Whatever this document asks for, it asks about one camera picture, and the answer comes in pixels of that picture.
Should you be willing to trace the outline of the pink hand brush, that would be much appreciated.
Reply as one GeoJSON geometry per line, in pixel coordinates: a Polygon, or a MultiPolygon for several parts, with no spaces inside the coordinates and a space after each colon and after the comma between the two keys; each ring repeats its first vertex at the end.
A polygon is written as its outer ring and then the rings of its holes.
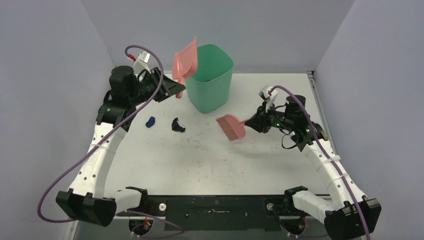
{"type": "Polygon", "coordinates": [[[249,119],[240,120],[233,114],[218,117],[216,122],[230,142],[241,140],[246,136],[245,123],[249,119]]]}

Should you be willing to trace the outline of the pink plastic dustpan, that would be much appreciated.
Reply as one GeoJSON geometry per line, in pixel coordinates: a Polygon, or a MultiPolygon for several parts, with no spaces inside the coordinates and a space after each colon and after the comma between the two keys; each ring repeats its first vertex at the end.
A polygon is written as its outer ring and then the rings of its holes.
{"type": "Polygon", "coordinates": [[[198,69],[198,39],[195,36],[181,51],[174,54],[172,78],[185,86],[186,79],[196,73],[198,69]]]}

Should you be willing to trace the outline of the green plastic bin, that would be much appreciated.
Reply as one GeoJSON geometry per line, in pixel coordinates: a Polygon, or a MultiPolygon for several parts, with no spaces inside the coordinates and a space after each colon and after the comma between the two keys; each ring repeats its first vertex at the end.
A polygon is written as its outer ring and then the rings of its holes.
{"type": "Polygon", "coordinates": [[[186,92],[193,106],[199,112],[207,114],[228,101],[234,61],[214,44],[199,46],[197,55],[198,68],[186,80],[186,92]]]}

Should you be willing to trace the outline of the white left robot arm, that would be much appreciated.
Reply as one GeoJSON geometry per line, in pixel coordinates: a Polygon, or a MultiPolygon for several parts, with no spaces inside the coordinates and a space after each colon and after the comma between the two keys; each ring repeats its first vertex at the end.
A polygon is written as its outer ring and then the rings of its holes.
{"type": "Polygon", "coordinates": [[[109,77],[110,90],[98,110],[88,157],[67,191],[59,191],[55,201],[71,220],[106,227],[115,215],[131,209],[136,215],[149,210],[143,198],[146,189],[127,186],[105,195],[106,179],[116,151],[140,109],[140,104],[158,103],[181,96],[185,80],[174,81],[158,67],[142,70],[138,78],[132,67],[115,67],[109,77]]]}

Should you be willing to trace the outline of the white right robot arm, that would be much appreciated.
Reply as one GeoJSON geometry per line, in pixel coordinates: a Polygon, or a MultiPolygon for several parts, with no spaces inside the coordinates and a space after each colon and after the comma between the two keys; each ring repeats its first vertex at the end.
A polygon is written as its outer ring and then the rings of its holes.
{"type": "Polygon", "coordinates": [[[287,189],[282,207],[290,215],[302,211],[320,221],[332,240],[350,240],[374,232],[382,206],[376,198],[369,198],[354,183],[335,154],[326,132],[311,121],[302,95],[286,98],[285,110],[264,101],[256,113],[245,121],[245,126],[259,133],[271,128],[289,133],[295,147],[316,170],[331,201],[313,194],[307,187],[287,189]]]}

